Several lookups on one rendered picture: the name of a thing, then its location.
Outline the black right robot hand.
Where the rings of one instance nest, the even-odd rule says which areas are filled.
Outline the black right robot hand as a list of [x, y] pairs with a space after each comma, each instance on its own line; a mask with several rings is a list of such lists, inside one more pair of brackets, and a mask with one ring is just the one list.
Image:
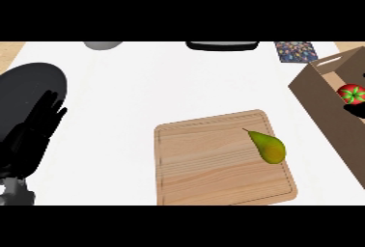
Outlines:
[[344, 110], [358, 118], [365, 119], [365, 101], [358, 104], [346, 104]]

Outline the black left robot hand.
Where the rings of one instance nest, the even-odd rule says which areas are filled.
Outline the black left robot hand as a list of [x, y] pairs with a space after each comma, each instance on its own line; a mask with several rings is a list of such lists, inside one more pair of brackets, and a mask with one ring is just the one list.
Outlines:
[[47, 91], [0, 142], [0, 178], [27, 178], [40, 165], [50, 138], [66, 112], [59, 94]]

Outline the red tomato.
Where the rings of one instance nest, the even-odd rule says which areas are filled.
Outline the red tomato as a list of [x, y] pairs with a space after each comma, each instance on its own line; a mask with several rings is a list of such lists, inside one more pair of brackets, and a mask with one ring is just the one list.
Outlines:
[[344, 84], [337, 93], [346, 104], [356, 105], [365, 102], [365, 88], [356, 84]]

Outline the brown cardboard box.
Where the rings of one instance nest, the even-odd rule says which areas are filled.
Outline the brown cardboard box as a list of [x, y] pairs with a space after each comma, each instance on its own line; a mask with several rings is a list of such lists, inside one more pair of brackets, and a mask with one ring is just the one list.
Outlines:
[[344, 110], [337, 89], [365, 88], [365, 46], [310, 62], [288, 88], [365, 188], [365, 119]]

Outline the colourful patterned flat box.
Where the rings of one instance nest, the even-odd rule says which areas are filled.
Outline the colourful patterned flat box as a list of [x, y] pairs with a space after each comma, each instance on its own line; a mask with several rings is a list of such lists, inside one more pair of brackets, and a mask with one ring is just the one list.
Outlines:
[[275, 48], [282, 63], [309, 63], [318, 59], [309, 41], [276, 41]]

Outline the wooden cutting board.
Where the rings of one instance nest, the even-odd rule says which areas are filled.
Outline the wooden cutting board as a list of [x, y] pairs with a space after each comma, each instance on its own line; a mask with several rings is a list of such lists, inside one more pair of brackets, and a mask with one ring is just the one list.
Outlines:
[[262, 110], [155, 127], [157, 204], [269, 205], [297, 197], [288, 165], [263, 161], [251, 130], [273, 134]]

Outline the dark grey oval plate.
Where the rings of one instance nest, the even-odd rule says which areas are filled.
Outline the dark grey oval plate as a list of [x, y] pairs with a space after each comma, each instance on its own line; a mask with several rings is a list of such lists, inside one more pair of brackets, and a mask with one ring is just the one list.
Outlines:
[[65, 99], [66, 78], [47, 63], [30, 63], [0, 75], [0, 142], [16, 124], [22, 123], [44, 93], [56, 92]]

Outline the green pear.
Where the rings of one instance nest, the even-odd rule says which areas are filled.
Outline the green pear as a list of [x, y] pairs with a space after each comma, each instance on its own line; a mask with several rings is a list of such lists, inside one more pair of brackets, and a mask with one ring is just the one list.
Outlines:
[[260, 157], [267, 164], [279, 164], [287, 155], [285, 145], [281, 140], [257, 131], [244, 129], [257, 147]]

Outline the grey round bowl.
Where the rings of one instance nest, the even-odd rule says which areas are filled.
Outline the grey round bowl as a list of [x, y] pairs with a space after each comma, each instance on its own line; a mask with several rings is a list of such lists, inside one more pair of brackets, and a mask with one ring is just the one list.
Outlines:
[[117, 47], [121, 42], [120, 41], [86, 41], [86, 46], [93, 50], [108, 50]]

